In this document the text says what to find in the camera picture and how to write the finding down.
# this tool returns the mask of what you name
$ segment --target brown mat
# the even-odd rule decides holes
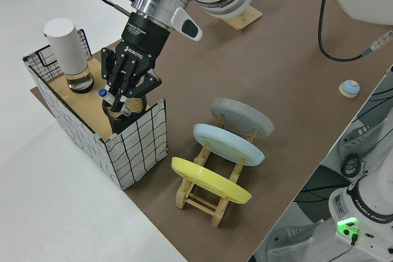
[[[166,98],[168,157],[125,193],[189,261],[247,261],[393,63],[388,46],[352,63],[325,58],[317,46],[320,3],[254,0],[264,16],[241,32],[191,4],[203,39],[169,37],[156,67],[163,85],[148,97],[150,104]],[[358,55],[390,29],[355,21],[327,0],[323,40],[333,56]],[[347,79],[361,85],[357,98],[338,91]],[[193,125],[216,122],[209,110],[216,97],[255,107],[276,128],[255,142],[266,160],[238,180],[251,200],[229,204],[219,228],[192,206],[175,207],[181,178],[170,167],[172,156],[197,156]],[[228,177],[233,165],[211,155],[206,167]]]

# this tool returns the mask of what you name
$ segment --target white table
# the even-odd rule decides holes
[[[53,18],[83,28],[96,52],[120,38],[127,17],[100,0],[0,0],[0,8],[1,261],[185,261],[29,92],[21,60],[48,44],[43,27]]]

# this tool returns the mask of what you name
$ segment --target wooden stand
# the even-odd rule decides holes
[[[262,13],[252,6],[249,6],[244,12],[235,18],[223,18],[222,20],[237,31],[246,29],[262,17]]]
[[[223,119],[224,119],[223,116],[221,116],[218,123],[218,127],[220,128],[224,127]],[[255,130],[253,135],[248,137],[247,140],[250,143],[253,143],[257,135],[257,132],[258,131]],[[194,159],[193,162],[203,167],[209,155],[210,155],[210,151],[208,150],[208,145],[204,144],[204,146],[201,149],[201,152],[198,154],[198,156]],[[229,180],[232,181],[233,183],[236,183],[238,181],[244,162],[245,159],[242,159],[240,163],[235,164],[235,167],[233,168],[232,174],[229,178]],[[195,184],[193,182],[183,177],[182,184],[176,193],[176,207],[178,207],[179,209],[183,209],[185,203],[189,203],[190,205],[193,205],[194,207],[211,215],[212,219],[210,221],[210,224],[214,227],[218,227],[222,217],[224,216],[225,210],[227,209],[229,200],[226,198],[220,198],[218,205],[214,205],[211,202],[208,202],[207,200],[193,193],[194,187]]]

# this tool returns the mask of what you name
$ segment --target plate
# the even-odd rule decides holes
[[[240,163],[246,159],[245,166],[257,166],[265,159],[265,155],[252,143],[222,128],[196,124],[193,133],[201,145],[208,143],[208,150],[229,161]]]
[[[257,129],[256,137],[267,137],[274,130],[274,124],[263,113],[247,104],[228,98],[215,98],[211,112],[217,119],[224,116],[225,129],[251,136]]]
[[[196,185],[237,204],[245,204],[251,194],[221,175],[182,158],[172,158],[172,169]]]

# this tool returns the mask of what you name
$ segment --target gripper logo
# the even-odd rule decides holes
[[[132,53],[134,56],[137,56],[138,58],[143,59],[143,55],[141,55],[139,52],[136,52],[135,50],[129,48],[128,46],[126,46],[126,47],[124,48],[124,51],[125,51],[125,52],[130,52],[130,53]]]

